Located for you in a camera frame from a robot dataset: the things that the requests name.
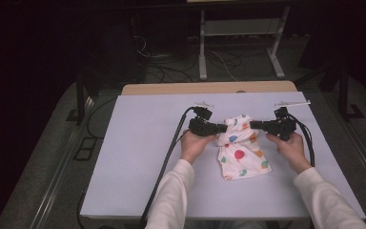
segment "white sleeve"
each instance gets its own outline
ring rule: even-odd
[[[366,228],[364,221],[337,188],[323,179],[316,168],[298,175],[294,184],[311,214],[315,228]]]
[[[173,170],[162,177],[148,216],[147,229],[183,228],[187,192],[193,184],[194,169],[183,159],[179,159]]]

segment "person's left hand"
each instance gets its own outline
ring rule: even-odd
[[[186,131],[181,139],[182,155],[181,159],[193,164],[195,159],[203,153],[207,144],[216,140],[216,135],[198,136],[191,131]]]

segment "towel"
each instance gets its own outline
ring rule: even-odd
[[[225,119],[227,132],[217,140],[218,160],[226,180],[265,175],[272,171],[257,143],[258,130],[251,129],[253,119],[243,114]]]

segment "floor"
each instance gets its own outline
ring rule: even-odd
[[[277,57],[286,79],[295,81],[309,70],[298,68],[297,62],[308,37],[284,37]],[[272,37],[219,37],[207,40],[209,82],[276,80],[266,54]],[[189,40],[185,53],[152,52],[144,83],[198,82],[198,50],[196,39]],[[311,109],[326,136],[339,166],[348,179],[366,214],[366,91],[350,79],[349,102],[356,104],[365,118],[350,122],[338,114],[337,87],[323,93],[318,84],[323,75],[298,87],[313,101]],[[0,218],[4,228],[133,228],[135,220],[97,220],[78,217],[78,208],[89,185],[102,137],[119,90],[106,90],[86,103],[86,118],[76,126],[67,121],[76,109],[75,85],[63,94],[51,119]],[[283,220],[281,228],[309,228],[307,219]]]

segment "white tabletop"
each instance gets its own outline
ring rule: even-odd
[[[213,123],[250,115],[274,120],[275,103],[302,102],[302,93],[121,95],[93,171],[81,215],[90,218],[139,218],[159,174],[173,134],[184,111],[195,102],[214,105]],[[290,107],[313,136],[315,167],[331,181],[362,218],[365,215],[321,133],[308,106]],[[189,113],[183,130],[188,128]],[[211,143],[193,165],[195,181],[188,196],[187,217],[195,219],[297,219],[309,216],[293,185],[295,172],[273,143],[258,136],[273,171],[260,177],[226,181]],[[175,147],[166,172],[180,156]]]

